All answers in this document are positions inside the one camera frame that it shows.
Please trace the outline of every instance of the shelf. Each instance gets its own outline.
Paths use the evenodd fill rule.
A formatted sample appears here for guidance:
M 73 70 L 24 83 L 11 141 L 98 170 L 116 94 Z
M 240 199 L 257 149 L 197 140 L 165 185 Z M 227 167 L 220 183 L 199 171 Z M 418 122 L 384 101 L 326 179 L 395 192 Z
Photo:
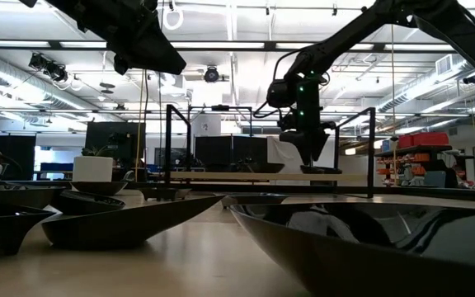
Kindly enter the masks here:
M 444 152 L 451 149 L 452 147 L 450 145 L 439 145 L 439 146 L 418 145 L 415 147 L 398 149 L 397 156 L 402 156 L 407 153 L 440 153 L 440 152 Z M 385 153 L 376 153 L 375 157 L 393 157 L 393 151 L 385 152 Z

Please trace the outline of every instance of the ceiling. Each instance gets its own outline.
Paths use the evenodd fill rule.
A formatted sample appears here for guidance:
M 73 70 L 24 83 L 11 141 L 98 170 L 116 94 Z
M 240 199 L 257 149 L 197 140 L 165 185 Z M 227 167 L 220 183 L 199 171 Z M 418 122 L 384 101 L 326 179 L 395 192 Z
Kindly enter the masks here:
M 459 2 L 469 8 L 475 16 L 475 0 Z M 176 1 L 175 6 L 182 10 L 184 21 L 175 30 L 164 27 L 162 31 L 169 40 L 173 41 L 320 41 L 334 35 L 360 14 L 361 7 L 370 6 L 372 3 L 371 0 Z M 338 7 L 336 16 L 332 15 L 333 6 Z M 162 19 L 160 7 L 159 18 Z M 268 16 L 266 15 L 267 7 L 270 9 Z M 170 26 L 173 26 L 178 20 L 178 13 L 169 13 L 167 20 Z M 72 19 L 45 1 L 39 0 L 35 8 L 29 9 L 18 1 L 8 0 L 0 1 L 0 40 L 99 41 L 101 39 L 90 31 L 87 33 L 79 31 Z M 384 26 L 367 37 L 364 42 L 440 43 L 439 40 L 429 37 L 422 31 L 400 26 L 395 26 L 393 31 L 391 26 Z M 132 69 L 125 76 L 120 76 L 113 69 L 114 54 L 111 52 L 104 55 L 103 51 L 86 49 L 82 51 L 0 49 L 0 60 L 9 67 L 23 70 L 50 84 L 46 75 L 36 73 L 28 66 L 32 53 L 37 52 L 41 52 L 57 63 L 66 65 L 71 75 L 78 78 L 72 85 L 65 83 L 59 84 L 58 87 L 64 89 L 63 92 L 88 103 L 89 105 L 85 106 L 86 109 L 112 110 L 119 103 L 125 104 L 131 111 L 139 109 L 142 71 Z M 283 54 L 261 51 L 233 53 L 220 50 L 181 51 L 181 56 L 187 62 L 186 69 L 182 76 L 173 78 L 175 84 L 172 87 L 166 88 L 163 84 L 160 88 L 162 89 L 160 96 L 158 75 L 150 72 L 148 109 L 159 109 L 159 101 L 162 104 L 173 103 L 180 109 L 186 108 L 189 102 L 194 105 L 223 103 L 258 107 L 266 98 L 275 62 Z M 361 111 L 365 107 L 379 106 L 383 103 L 383 98 L 392 94 L 393 83 L 398 92 L 408 83 L 433 70 L 435 61 L 445 56 L 444 53 L 426 54 L 422 51 L 394 55 L 388 53 L 343 54 L 328 71 L 332 82 L 321 90 L 321 103 L 327 107 L 327 111 Z M 293 61 L 294 57 L 288 57 L 280 63 L 278 78 L 281 78 Z M 207 93 L 207 83 L 202 80 L 202 73 L 207 66 L 216 66 L 226 80 L 217 82 L 217 87 L 209 87 L 209 92 L 217 88 L 216 96 L 196 96 L 196 94 Z M 232 81 L 237 90 L 235 97 L 231 94 Z M 100 83 L 114 84 L 115 88 L 112 90 L 114 93 L 101 94 L 103 87 Z M 427 108 L 426 106 L 433 106 L 457 94 L 455 85 L 441 84 L 430 94 L 417 97 L 414 103 L 401 106 L 400 112 L 421 112 Z M 21 105 L 22 102 L 17 102 L 16 108 Z M 53 109 L 50 106 L 44 106 L 41 109 L 49 108 Z M 139 117 L 135 114 L 116 116 L 119 120 L 133 120 Z M 85 121 L 88 117 L 83 116 L 79 120 Z

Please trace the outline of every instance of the ceiling duct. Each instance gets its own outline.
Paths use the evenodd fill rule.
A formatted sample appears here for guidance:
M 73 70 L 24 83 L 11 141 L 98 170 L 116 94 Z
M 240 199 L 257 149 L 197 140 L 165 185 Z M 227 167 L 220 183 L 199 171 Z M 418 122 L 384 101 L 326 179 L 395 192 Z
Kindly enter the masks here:
M 407 83 L 399 92 L 383 98 L 383 103 L 377 107 L 379 112 L 386 112 L 394 106 L 399 106 L 415 98 L 425 95 L 441 87 L 444 82 L 457 77 L 468 76 L 475 71 L 474 67 L 458 54 L 450 54 L 435 63 L 435 68 L 423 74 L 413 82 Z
M 63 109 L 97 109 L 97 106 L 90 104 L 83 99 L 75 97 L 68 92 L 61 91 L 52 84 L 31 76 L 19 68 L 16 68 L 8 63 L 0 60 L 0 86 L 22 86 L 26 87 L 27 91 L 33 92 L 36 97 L 41 97 L 43 100 L 53 102 L 54 108 Z M 109 121 L 124 121 L 116 115 L 100 115 L 103 120 Z

